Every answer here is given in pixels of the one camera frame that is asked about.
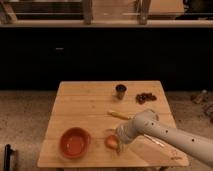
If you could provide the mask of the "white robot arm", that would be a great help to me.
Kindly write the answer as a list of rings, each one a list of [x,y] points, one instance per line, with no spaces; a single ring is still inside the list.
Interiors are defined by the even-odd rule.
[[[119,140],[129,144],[140,135],[158,138],[213,168],[213,140],[167,126],[158,120],[158,114],[146,109],[136,113],[116,128]]]

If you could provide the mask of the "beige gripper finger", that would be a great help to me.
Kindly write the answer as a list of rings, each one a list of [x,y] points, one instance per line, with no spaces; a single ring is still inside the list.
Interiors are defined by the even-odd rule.
[[[125,151],[125,148],[126,148],[126,145],[124,143],[122,143],[121,141],[119,141],[117,143],[116,153],[121,154],[122,152]]]

